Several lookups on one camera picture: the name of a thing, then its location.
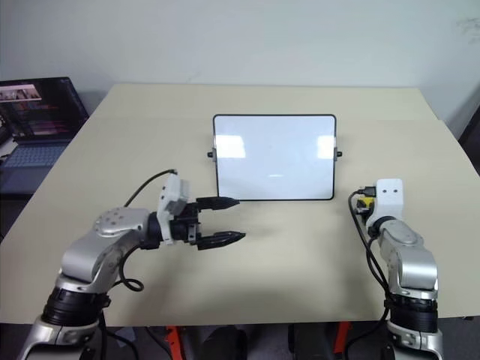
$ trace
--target white wall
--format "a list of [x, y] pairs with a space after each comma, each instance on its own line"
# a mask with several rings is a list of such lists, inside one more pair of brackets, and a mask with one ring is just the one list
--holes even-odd
[[479, 0], [0, 0], [4, 79], [418, 86], [459, 135], [480, 104]]

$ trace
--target beige tabletop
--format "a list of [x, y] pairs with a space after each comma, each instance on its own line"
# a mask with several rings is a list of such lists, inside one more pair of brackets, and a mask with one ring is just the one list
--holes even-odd
[[[217, 113], [335, 114], [343, 157], [334, 199], [204, 211], [204, 234], [247, 237], [215, 250], [178, 243], [137, 251], [125, 271], [145, 291], [113, 289], [109, 325], [376, 319], [383, 293], [368, 272], [347, 196], [391, 177], [403, 179], [404, 220], [438, 263], [439, 315], [480, 314], [480, 180], [417, 89], [116, 85], [1, 244], [0, 321], [31, 323], [65, 249], [150, 175], [175, 167], [190, 180], [192, 198], [215, 195], [206, 152]], [[162, 182], [132, 206], [154, 211]]]

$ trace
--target whiteboard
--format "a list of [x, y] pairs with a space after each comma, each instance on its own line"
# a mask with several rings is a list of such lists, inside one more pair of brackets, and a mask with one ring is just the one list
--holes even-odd
[[216, 115], [217, 191], [238, 200], [330, 200], [333, 115]]

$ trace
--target laptop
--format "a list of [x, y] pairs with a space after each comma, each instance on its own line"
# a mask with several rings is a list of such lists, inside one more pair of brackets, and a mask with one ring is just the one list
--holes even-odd
[[88, 117], [68, 77], [0, 81], [0, 120], [18, 144], [0, 194], [33, 194]]

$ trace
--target laptop keyboard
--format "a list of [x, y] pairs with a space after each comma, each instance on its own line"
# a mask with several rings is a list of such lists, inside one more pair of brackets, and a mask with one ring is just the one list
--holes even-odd
[[23, 146], [3, 163], [3, 167], [51, 167], [65, 150], [65, 145]]

